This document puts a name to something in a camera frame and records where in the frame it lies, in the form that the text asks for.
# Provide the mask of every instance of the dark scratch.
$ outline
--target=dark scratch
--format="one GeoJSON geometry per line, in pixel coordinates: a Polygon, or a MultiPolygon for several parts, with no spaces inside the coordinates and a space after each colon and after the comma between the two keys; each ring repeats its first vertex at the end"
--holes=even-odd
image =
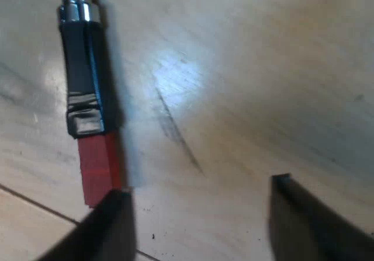
{"type": "Polygon", "coordinates": [[[174,142],[176,142],[176,143],[178,143],[182,146],[182,149],[183,149],[184,153],[187,155],[187,157],[189,158],[191,163],[196,167],[196,169],[198,171],[200,171],[204,175],[204,171],[203,171],[202,167],[200,166],[198,160],[196,159],[196,157],[192,153],[192,150],[188,146],[186,140],[182,136],[181,131],[179,130],[178,126],[176,125],[174,118],[171,116],[169,107],[167,106],[164,98],[162,97],[162,94],[161,94],[160,90],[157,87],[155,87],[155,88],[156,88],[158,98],[162,103],[164,113],[165,113],[166,118],[167,118],[166,120],[164,118],[162,118],[163,120],[159,119],[160,125],[161,125],[161,128],[162,128],[164,134],[166,135],[166,137],[170,138],[171,140],[173,140],[174,142]]]}

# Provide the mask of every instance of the metal shaft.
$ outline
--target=metal shaft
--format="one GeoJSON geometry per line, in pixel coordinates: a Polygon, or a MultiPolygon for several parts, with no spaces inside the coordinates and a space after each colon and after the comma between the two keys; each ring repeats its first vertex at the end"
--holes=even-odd
{"type": "Polygon", "coordinates": [[[99,8],[92,0],[63,0],[59,8],[60,23],[100,22],[99,8]]]}

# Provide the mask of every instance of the dark speck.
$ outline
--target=dark speck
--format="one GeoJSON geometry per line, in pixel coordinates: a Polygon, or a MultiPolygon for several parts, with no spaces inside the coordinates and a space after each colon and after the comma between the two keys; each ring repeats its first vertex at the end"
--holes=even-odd
{"type": "Polygon", "coordinates": [[[357,95],[355,97],[355,102],[361,102],[361,101],[363,101],[364,97],[365,96],[363,94],[357,95]]]}

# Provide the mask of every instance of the wooden floor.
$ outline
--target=wooden floor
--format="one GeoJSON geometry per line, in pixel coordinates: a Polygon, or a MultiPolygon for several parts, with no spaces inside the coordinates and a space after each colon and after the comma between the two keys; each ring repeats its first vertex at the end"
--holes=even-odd
{"type": "MultiPolygon", "coordinates": [[[[269,177],[285,172],[374,232],[374,0],[101,2],[139,260],[272,260],[269,177]]],[[[32,260],[74,227],[25,198],[89,211],[59,4],[0,0],[0,260],[32,260]]]]}

